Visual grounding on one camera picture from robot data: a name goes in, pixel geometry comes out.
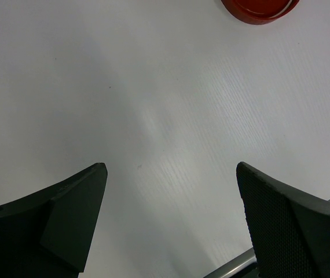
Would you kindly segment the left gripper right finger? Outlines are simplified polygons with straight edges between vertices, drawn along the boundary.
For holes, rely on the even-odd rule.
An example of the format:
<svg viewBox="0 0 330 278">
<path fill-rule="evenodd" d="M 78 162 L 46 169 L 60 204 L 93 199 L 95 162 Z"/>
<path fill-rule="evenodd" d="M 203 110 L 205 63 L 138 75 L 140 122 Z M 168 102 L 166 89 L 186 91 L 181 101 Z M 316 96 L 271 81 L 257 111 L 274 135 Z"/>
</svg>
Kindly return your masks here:
<svg viewBox="0 0 330 278">
<path fill-rule="evenodd" d="M 240 162 L 237 184 L 261 277 L 330 277 L 330 202 Z"/>
</svg>

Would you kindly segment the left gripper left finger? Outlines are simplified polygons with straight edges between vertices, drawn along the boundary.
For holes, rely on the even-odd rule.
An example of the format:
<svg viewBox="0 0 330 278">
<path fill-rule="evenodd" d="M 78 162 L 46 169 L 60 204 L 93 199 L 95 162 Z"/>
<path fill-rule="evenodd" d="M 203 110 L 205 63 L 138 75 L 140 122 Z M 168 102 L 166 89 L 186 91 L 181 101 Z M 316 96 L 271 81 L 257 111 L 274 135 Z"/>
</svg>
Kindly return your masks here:
<svg viewBox="0 0 330 278">
<path fill-rule="evenodd" d="M 0 205 L 0 277 L 78 277 L 85 269 L 108 172 L 95 163 Z"/>
</svg>

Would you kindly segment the red round lid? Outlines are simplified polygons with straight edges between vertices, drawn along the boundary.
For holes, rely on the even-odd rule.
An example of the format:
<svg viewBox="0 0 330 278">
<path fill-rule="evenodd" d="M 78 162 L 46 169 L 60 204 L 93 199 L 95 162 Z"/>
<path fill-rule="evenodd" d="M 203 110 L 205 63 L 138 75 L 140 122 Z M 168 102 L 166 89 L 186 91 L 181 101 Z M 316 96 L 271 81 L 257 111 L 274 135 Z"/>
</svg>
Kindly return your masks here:
<svg viewBox="0 0 330 278">
<path fill-rule="evenodd" d="M 250 25 L 271 23 L 288 14 L 299 0 L 221 0 L 236 19 Z"/>
</svg>

